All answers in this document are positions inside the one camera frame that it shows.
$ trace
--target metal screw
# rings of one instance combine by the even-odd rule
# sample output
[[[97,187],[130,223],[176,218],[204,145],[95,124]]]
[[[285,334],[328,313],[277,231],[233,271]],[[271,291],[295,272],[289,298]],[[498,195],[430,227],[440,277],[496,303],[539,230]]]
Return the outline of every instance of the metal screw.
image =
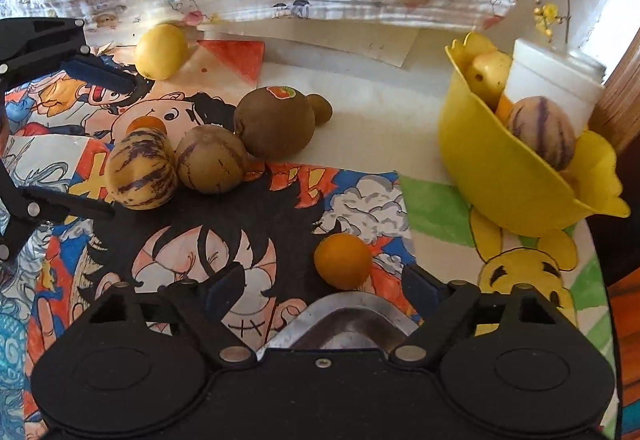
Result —
[[[35,201],[32,201],[29,205],[27,205],[27,212],[31,217],[36,217],[38,214],[40,214],[40,206]]]
[[[422,360],[427,356],[427,352],[425,349],[421,348],[420,346],[413,346],[411,344],[400,346],[395,351],[395,354],[398,359],[404,360],[404,362],[418,362],[418,360]]]
[[[329,368],[331,367],[331,360],[329,359],[316,359],[316,367],[317,368]]]
[[[228,346],[220,350],[220,359],[225,362],[244,362],[251,357],[251,352],[244,346]]]

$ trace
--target white plastic container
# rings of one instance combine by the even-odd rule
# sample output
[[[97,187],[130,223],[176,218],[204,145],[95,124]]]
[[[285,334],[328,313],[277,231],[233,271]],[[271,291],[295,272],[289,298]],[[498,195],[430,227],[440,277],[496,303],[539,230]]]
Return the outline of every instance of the white plastic container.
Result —
[[[599,61],[577,50],[560,55],[517,39],[504,95],[511,103],[530,96],[552,100],[566,113],[579,136],[604,93],[605,71]]]

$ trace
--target small orange fruit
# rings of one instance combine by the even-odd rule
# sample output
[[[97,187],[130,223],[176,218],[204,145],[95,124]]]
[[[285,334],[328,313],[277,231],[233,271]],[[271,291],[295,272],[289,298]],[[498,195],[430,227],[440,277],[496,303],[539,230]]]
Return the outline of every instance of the small orange fruit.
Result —
[[[158,131],[160,131],[161,133],[166,134],[166,126],[164,125],[164,122],[159,118],[156,118],[155,116],[149,116],[149,115],[139,116],[138,118],[133,120],[127,126],[126,134],[132,133],[132,131],[135,131],[136,129],[140,129],[143,127],[158,129]]]
[[[369,277],[372,257],[367,245],[351,234],[332,234],[314,252],[320,277],[338,290],[355,290]]]

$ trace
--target yellow lemon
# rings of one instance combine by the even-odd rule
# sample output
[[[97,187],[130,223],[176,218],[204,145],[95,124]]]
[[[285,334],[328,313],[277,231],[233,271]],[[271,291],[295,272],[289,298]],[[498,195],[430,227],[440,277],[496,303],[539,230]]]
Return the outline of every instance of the yellow lemon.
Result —
[[[320,277],[338,290],[355,290],[369,277],[371,253],[367,245],[351,234],[332,234],[314,252]]]
[[[136,69],[151,80],[166,80],[187,60],[187,46],[187,39],[177,26],[154,26],[138,41]]]

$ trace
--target yellow plastic basket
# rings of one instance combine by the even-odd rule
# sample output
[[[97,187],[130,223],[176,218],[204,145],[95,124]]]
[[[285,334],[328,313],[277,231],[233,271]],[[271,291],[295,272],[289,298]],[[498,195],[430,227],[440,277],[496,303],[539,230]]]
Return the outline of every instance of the yellow plastic basket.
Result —
[[[603,137],[585,131],[561,176],[471,92],[464,79],[466,68],[477,55],[495,49],[476,33],[445,49],[454,71],[438,139],[447,172],[463,196],[494,223],[531,237],[565,229],[591,214],[627,217],[630,210],[620,198],[616,153]]]

